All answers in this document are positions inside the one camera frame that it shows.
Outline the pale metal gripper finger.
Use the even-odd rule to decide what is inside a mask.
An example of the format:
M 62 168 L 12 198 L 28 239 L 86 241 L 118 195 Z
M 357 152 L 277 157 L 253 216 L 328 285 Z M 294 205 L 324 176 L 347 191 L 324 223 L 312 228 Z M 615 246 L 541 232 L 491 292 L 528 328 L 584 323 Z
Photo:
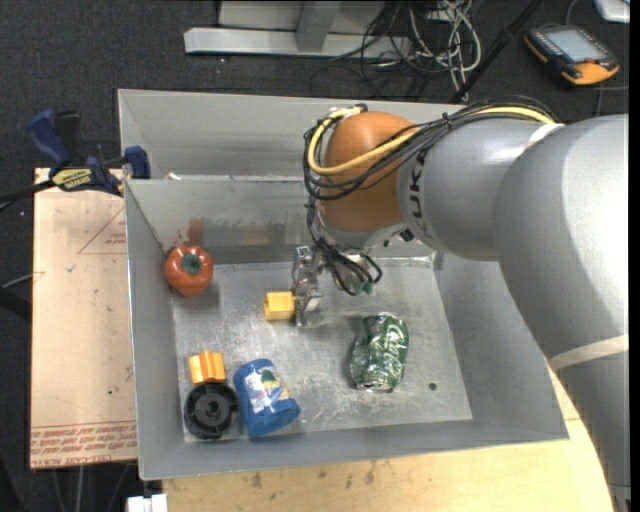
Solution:
M 306 313 L 311 314 L 316 312 L 322 298 L 323 292 L 319 284 L 318 274 L 316 272 L 312 272 L 308 277 L 307 283 Z
M 295 322 L 297 327 L 305 325 L 306 310 L 311 300 L 310 271 L 312 251 L 308 246 L 295 249 L 292 267 L 292 290 L 294 293 Z

